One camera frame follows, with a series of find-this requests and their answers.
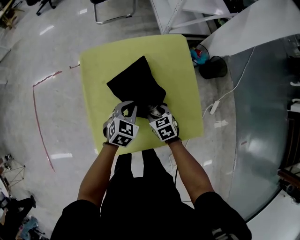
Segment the metal panel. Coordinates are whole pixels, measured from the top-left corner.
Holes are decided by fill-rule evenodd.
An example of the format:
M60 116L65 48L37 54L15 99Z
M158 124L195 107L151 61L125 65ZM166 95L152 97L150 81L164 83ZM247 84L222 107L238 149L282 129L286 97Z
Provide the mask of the metal panel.
M234 86L252 49L229 58ZM257 46L234 92L237 121L236 166L228 203L249 219L278 191L277 169L287 137L287 105L292 99L282 39Z

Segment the red line on floor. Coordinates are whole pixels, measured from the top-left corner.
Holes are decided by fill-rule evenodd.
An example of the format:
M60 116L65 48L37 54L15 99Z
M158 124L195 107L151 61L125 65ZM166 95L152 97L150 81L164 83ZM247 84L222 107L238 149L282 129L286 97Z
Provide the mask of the red line on floor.
M35 97L35 95L34 95L34 87L35 87L35 86L36 86L36 85L33 85L33 86L32 86L32 92L33 92L33 104L34 104L34 111L35 111L35 114L36 114L37 127L38 127L39 134L41 135L42 143L43 143L43 146L44 146L44 149L45 149L45 152L46 152L48 161L49 161L49 163L50 163L51 168L52 168L53 171L55 172L55 169L54 169L54 167L53 167L53 165L52 165L52 162L51 162L51 160L50 160L50 157L49 157L47 148L46 148L46 146L45 146L45 142L44 142L44 139L43 139L41 127L40 127L39 120L38 120L38 112L37 112L37 106L36 106L36 97Z
M52 74L52 75L47 76L45 79L39 81L37 84L34 84L33 87L38 86L40 83L43 83L44 81L46 81L48 78L54 77L54 76L56 76L56 75L58 75L58 74L60 74L60 73L62 73L62 71L58 71L58 72L56 72L55 74Z
M71 66L69 66L70 67L70 69L73 69L73 68L76 68L76 67L79 67L80 66L80 64L78 64L77 66L75 66L75 67L71 67Z

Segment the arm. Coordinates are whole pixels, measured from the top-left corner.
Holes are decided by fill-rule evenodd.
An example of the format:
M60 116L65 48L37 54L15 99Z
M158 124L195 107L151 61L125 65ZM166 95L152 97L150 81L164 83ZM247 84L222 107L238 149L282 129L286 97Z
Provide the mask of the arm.
M2 217L1 217L1 220L0 220L0 223L2 225L4 225L4 223L5 223L5 215L6 215L7 211L8 211L7 208L5 208L4 211L3 211L3 214L2 214Z
M78 200L88 200L97 207L101 206L117 150L118 146L104 144L80 185Z
M22 231L23 231L23 226L21 225L21 227L19 228L19 231L15 237L15 240L22 240L22 238L20 238Z
M180 140L168 143L174 155L175 162L184 186L195 204L196 199L203 193L214 192L210 180L194 157L186 150Z

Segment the red object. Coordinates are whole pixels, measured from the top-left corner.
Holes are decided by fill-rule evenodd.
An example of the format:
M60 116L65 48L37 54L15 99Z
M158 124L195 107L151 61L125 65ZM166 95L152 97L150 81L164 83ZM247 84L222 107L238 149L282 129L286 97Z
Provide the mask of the red object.
M196 53L197 53L197 56L200 57L200 55L201 55L201 53L202 53L202 50L196 49L195 51L196 51Z

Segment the yellow foam pad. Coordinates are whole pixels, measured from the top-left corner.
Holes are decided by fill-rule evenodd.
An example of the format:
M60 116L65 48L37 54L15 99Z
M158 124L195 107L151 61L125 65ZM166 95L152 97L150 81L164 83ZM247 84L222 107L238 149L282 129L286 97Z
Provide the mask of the yellow foam pad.
M195 70L185 37L173 34L137 37L93 47L81 54L83 93L98 151L106 141L102 125L120 103L106 83L142 56L146 57L156 82L166 91L164 102L179 123L180 138L203 134ZM147 119L136 118L135 124L140 127L137 137L127 148L120 147L118 154L165 145L152 132Z

